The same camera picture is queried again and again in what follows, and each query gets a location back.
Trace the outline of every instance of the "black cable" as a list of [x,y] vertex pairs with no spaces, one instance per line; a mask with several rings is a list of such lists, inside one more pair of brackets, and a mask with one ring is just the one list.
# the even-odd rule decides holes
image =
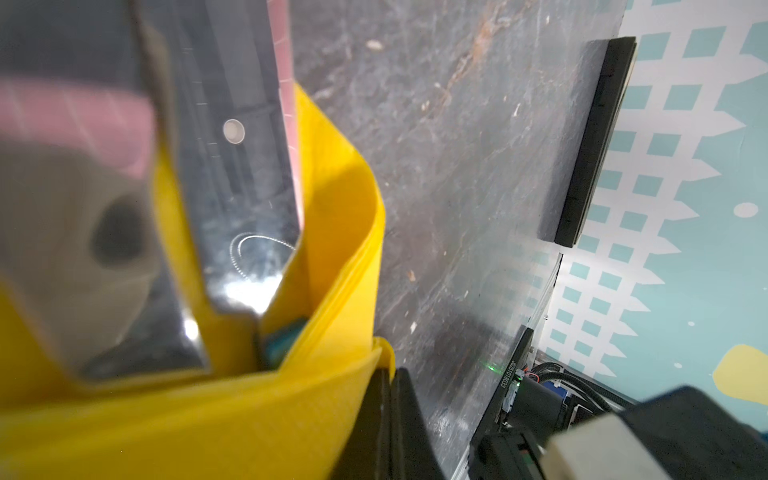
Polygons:
[[[563,369],[566,373],[569,373],[567,370],[565,370],[565,368],[562,365],[560,365],[559,363],[556,363],[556,362],[539,363],[537,366],[532,368],[531,371],[533,373],[537,373],[538,375],[541,375],[542,372],[544,372],[545,370],[554,370],[556,372],[559,372],[560,369]],[[632,402],[629,402],[629,401],[621,398],[620,396],[616,395],[611,390],[605,389],[605,388],[603,388],[603,387],[601,387],[601,386],[599,386],[599,385],[597,385],[595,383],[590,383],[589,385],[592,387],[592,389],[594,391],[599,393],[601,396],[605,397],[606,399],[611,400],[613,403],[615,403],[616,405],[621,406],[624,409],[628,409],[632,405],[634,405]]]
[[580,396],[581,399],[584,400],[584,403],[586,403],[588,407],[592,408],[592,413],[597,415],[598,413],[604,411],[602,408],[600,408],[600,406],[597,403],[594,402],[593,399],[589,397],[589,395],[584,393],[583,390],[578,389],[571,385],[569,385],[568,387],[573,391],[573,393],[576,393],[576,395]]
[[601,387],[599,385],[596,385],[594,383],[591,384],[591,387],[592,387],[592,389],[594,389],[595,392],[599,393],[600,395],[602,395],[606,399],[611,400],[616,405],[621,406],[621,408],[623,408],[623,409],[628,409],[632,405],[634,405],[632,402],[628,402],[627,400],[622,399],[620,396],[616,395],[611,390],[604,389],[603,387]]
[[563,366],[562,366],[562,365],[560,365],[559,363],[555,363],[555,362],[544,362],[544,363],[539,363],[537,366],[533,367],[533,368],[531,369],[531,371],[532,371],[533,373],[537,373],[537,374],[538,374],[538,373],[544,372],[545,370],[552,370],[552,369],[556,369],[556,371],[558,371],[558,372],[559,372],[561,368],[563,368]]
[[594,400],[595,403],[598,404],[599,407],[601,407],[606,412],[614,411],[611,406],[608,405],[608,402],[606,402],[599,393],[595,392],[592,387],[590,387],[584,380],[578,378],[577,376],[566,372],[546,372],[539,375],[538,378],[539,382],[541,383],[544,383],[547,380],[562,380],[564,382],[570,383],[573,386],[584,390],[584,393],[586,393],[592,400]]

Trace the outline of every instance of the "pink object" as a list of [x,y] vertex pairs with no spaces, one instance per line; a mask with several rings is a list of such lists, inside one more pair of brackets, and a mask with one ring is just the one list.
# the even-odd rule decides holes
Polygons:
[[303,227],[304,204],[299,157],[299,129],[296,123],[296,98],[293,93],[293,50],[290,42],[288,0],[267,0],[266,6],[270,13],[277,77],[280,80],[280,103],[283,108],[283,123],[288,140],[288,155],[290,156],[290,169],[293,176],[293,192],[296,195],[296,210],[299,225]]
[[0,79],[0,134],[82,150],[142,178],[154,158],[149,98],[122,90],[39,78]]

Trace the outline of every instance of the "hole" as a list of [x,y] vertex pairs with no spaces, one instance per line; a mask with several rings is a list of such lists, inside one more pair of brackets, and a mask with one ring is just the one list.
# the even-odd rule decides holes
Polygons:
[[126,264],[144,251],[144,223],[136,202],[120,197],[101,214],[91,236],[91,254],[102,266]]
[[231,144],[237,145],[242,143],[245,138],[245,127],[239,120],[235,120],[234,118],[230,118],[224,122],[223,131],[224,138]]

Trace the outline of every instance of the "reflective metal surface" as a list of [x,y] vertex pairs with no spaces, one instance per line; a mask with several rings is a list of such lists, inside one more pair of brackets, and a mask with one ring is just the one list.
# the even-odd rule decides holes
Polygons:
[[554,268],[624,5],[291,2],[296,78],[384,196],[376,334],[409,368],[448,477]]
[[266,0],[146,9],[169,53],[177,172],[208,296],[261,314],[300,233]]
[[92,383],[207,368],[155,233],[130,19],[118,0],[0,13],[0,276],[48,355]]

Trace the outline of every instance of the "yellow plastic bag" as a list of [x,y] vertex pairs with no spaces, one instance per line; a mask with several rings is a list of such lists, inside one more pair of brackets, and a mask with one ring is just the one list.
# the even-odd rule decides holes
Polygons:
[[[170,159],[158,162],[158,224],[218,379],[78,399],[0,297],[0,478],[325,478],[372,371],[394,354],[372,337],[384,207],[365,161],[297,88],[305,228],[264,318],[310,321],[276,372],[254,366],[253,322],[207,303]],[[0,350],[13,338],[0,340]],[[29,368],[24,370],[25,359]],[[41,386],[28,374],[50,386]]]

